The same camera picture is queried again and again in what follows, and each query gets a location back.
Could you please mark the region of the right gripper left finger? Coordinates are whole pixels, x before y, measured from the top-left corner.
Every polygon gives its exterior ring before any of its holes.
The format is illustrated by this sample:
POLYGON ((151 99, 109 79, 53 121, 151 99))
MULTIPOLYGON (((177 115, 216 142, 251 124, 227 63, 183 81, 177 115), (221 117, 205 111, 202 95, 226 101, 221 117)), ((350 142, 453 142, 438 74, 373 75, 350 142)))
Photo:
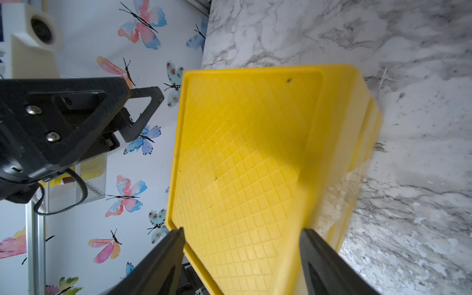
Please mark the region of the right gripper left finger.
POLYGON ((106 295, 175 295, 182 268, 184 229, 169 232, 130 275, 106 295))

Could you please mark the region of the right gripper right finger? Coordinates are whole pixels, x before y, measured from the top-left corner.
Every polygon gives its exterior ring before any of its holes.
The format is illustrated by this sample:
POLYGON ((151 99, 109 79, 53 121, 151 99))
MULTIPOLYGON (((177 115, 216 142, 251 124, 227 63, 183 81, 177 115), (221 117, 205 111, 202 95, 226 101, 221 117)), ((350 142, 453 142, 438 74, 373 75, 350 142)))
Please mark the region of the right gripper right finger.
POLYGON ((379 295, 313 229, 299 239, 302 269, 310 295, 379 295))

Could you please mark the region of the yellow plastic drawer cabinet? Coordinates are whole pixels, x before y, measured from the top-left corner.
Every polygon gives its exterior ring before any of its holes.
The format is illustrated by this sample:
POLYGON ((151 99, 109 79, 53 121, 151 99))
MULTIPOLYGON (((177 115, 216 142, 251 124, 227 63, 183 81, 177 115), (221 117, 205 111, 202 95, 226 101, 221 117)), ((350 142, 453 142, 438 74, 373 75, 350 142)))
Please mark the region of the yellow plastic drawer cabinet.
POLYGON ((206 290, 305 293, 301 232, 340 250, 382 121, 352 65, 185 72, 165 223, 206 290))

